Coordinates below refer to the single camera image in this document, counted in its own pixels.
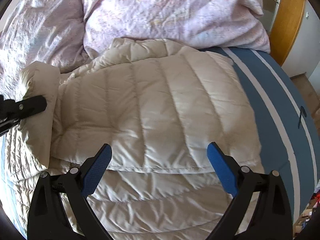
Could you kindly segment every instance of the white stripe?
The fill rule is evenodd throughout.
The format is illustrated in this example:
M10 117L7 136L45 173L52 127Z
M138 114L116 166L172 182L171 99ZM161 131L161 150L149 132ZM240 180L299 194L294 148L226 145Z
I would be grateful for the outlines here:
M300 109L296 103L296 101L293 99L292 94L290 93L290 91L288 90L288 88L285 86L284 82L282 81L282 79L278 76L278 74L275 72L275 70L270 66L270 64L255 50L252 49L252 52L262 61L263 64L265 64L267 66L267 68L271 71L271 73L275 76L275 78L277 79L277 81L279 82L279 84L282 86L283 90L285 91L285 93L287 94L288 98L290 99L294 109L296 109L296 112L298 114L298 116L300 116ZM315 156L315 151L313 149L313 144L312 144L312 140L311 140L311 136L308 130L308 127L306 125L306 122L303 118L301 118L301 123L302 126L305 130L307 139L308 139L308 143L310 146L310 151L311 151L311 159L312 159L312 165L313 165L313 177L314 177L314 181L315 181L315 187L318 184L318 175L317 175L317 164L316 164L316 156Z
M294 155L294 151L293 151L289 136L284 128L284 125L281 121L281 118L278 112L276 111L275 106L271 102L270 98L268 97L267 93L264 91L264 89L262 88L258 80L251 73L249 68L229 48L224 48L223 50L233 59L233 61L239 66L242 72L251 81L252 85L255 87L255 89L261 96L264 104L266 105L268 111L270 112L270 115L279 131L280 137L287 150L288 160L290 162L290 168L291 168L292 180L293 180L293 195L294 195L293 221L296 221L300 213L300 182L299 182L297 160L296 160L296 156Z

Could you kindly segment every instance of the mattress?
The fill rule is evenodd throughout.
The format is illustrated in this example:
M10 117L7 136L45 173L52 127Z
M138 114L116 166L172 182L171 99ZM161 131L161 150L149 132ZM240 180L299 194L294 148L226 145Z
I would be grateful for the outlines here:
M311 114L289 77L267 53L240 48L209 48L230 57L234 69L255 111L261 142L261 161L265 172L277 170L286 187L292 217L305 209L319 180L320 141ZM300 107L307 117L298 129ZM4 174L4 141L1 141L1 196L6 213L22 232L12 183Z

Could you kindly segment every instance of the puffer jacket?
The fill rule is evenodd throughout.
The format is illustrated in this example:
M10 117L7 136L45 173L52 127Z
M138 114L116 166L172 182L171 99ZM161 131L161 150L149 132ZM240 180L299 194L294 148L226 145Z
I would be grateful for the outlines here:
M6 168L25 228L39 173L79 167L104 143L112 160L88 202L114 239L205 239L231 200L206 156L212 141L263 172L254 112L222 55L170 40L115 39L69 74L35 62L20 80L25 98L44 95L48 103L6 136Z

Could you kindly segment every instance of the wooden floor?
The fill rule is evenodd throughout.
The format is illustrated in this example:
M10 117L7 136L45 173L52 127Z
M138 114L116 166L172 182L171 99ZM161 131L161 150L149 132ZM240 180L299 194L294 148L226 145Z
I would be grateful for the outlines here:
M291 78L307 104L320 136L320 99L305 74Z

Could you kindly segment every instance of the metal screw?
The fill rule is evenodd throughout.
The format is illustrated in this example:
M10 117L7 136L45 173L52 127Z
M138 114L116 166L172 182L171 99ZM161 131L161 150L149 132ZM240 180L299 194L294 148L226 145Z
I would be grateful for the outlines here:
M244 173L248 173L250 171L250 169L247 166L242 166L241 167L241 171L244 172Z
M42 173L40 174L40 177L41 177L41 178L45 178L47 175L48 175L48 173L47 173L46 171L44 171L44 172L42 172Z
M279 176L279 172L278 171L272 171L272 175L278 177Z
M71 173L71 174L76 174L78 171L79 171L79 169L76 168L76 167L74 167L74 168L72 168L72 169L70 170L70 173Z

